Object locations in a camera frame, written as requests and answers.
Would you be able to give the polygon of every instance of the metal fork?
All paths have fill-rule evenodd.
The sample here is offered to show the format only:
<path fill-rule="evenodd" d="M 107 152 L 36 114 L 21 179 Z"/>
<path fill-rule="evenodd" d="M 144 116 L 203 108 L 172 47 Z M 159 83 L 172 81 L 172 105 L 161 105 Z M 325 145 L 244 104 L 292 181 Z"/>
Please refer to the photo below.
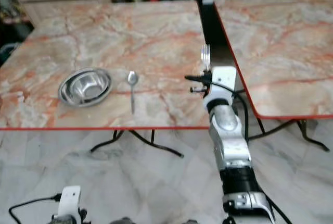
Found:
<path fill-rule="evenodd" d="M 201 47 L 201 61 L 206 66 L 207 71 L 209 71 L 209 68 L 210 68 L 210 46 L 209 46 L 209 44 L 204 44 Z"/>

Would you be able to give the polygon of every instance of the tiled floor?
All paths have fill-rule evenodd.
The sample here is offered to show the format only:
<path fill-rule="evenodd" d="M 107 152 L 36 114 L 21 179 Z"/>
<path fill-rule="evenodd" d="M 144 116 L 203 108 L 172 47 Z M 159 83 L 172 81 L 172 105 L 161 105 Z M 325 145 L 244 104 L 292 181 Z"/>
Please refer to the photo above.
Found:
<path fill-rule="evenodd" d="M 277 121 L 264 121 L 266 128 Z M 310 130 L 333 150 L 332 120 Z M 255 118 L 250 133 L 259 132 Z M 148 132 L 141 132 L 147 137 Z M 140 224 L 221 223 L 222 188 L 207 131 L 157 131 L 156 141 L 185 154 L 178 158 L 143 144 L 129 133 L 116 143 L 88 149 L 111 137 L 95 132 L 2 132 L 0 138 L 0 223 L 14 221 L 11 205 L 82 187 L 81 207 L 92 223 L 123 216 Z M 333 223 L 333 154 L 305 142 L 296 126 L 253 141 L 251 155 L 261 186 L 293 223 Z M 47 223 L 57 203 L 16 210 L 22 223 Z M 277 215 L 277 223 L 284 223 Z"/>

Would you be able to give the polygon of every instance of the marble table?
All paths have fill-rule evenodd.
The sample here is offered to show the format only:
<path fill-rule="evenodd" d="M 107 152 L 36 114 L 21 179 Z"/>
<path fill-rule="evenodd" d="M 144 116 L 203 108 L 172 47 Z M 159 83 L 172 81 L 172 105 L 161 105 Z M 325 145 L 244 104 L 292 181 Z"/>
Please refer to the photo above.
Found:
<path fill-rule="evenodd" d="M 0 69 L 2 129 L 206 129 L 200 95 L 185 74 L 203 70 L 204 43 L 194 1 L 61 6 Z M 100 104 L 72 108 L 60 83 L 86 67 L 107 69 L 113 91 Z M 140 76 L 131 114 L 130 70 Z"/>
<path fill-rule="evenodd" d="M 216 0 L 258 118 L 333 117 L 333 0 Z"/>

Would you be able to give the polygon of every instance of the stainless steel bowl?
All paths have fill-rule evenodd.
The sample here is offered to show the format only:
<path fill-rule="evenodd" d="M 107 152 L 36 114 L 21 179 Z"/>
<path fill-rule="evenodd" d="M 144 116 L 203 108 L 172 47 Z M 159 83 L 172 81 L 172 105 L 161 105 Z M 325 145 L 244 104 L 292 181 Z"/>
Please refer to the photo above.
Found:
<path fill-rule="evenodd" d="M 88 107 L 100 103 L 111 92 L 112 79 L 103 69 L 79 70 L 61 83 L 59 99 L 74 107 Z"/>

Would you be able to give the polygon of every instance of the spoon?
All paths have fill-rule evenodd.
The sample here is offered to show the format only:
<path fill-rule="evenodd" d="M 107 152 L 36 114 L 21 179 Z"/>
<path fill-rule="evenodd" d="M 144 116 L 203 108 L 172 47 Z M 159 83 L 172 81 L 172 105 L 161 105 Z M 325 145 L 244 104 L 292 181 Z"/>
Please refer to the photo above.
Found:
<path fill-rule="evenodd" d="M 129 76 L 127 77 L 127 83 L 131 86 L 131 108 L 132 114 L 134 114 L 134 86 L 137 84 L 139 76 L 135 71 L 130 71 Z"/>

